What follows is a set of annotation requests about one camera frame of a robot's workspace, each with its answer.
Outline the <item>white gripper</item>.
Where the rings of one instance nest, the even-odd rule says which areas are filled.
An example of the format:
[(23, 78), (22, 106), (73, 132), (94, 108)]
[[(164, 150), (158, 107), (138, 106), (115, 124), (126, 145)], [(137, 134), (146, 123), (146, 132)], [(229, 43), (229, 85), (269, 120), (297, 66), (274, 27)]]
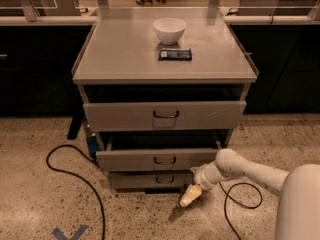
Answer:
[(210, 190), (224, 180), (215, 162), (203, 164), (200, 167), (191, 167), (190, 171), (194, 174), (194, 183), (196, 185), (188, 186), (179, 202), (181, 207), (190, 205), (202, 194), (202, 190)]

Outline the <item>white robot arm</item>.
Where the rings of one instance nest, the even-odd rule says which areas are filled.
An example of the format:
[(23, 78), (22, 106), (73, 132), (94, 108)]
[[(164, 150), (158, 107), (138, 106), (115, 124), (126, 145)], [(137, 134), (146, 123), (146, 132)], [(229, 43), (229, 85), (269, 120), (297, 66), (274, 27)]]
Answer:
[(320, 165), (303, 164), (292, 171), (259, 164), (232, 149), (193, 167), (194, 180), (180, 200), (187, 207), (215, 185), (247, 177), (279, 197), (274, 240), (320, 240)]

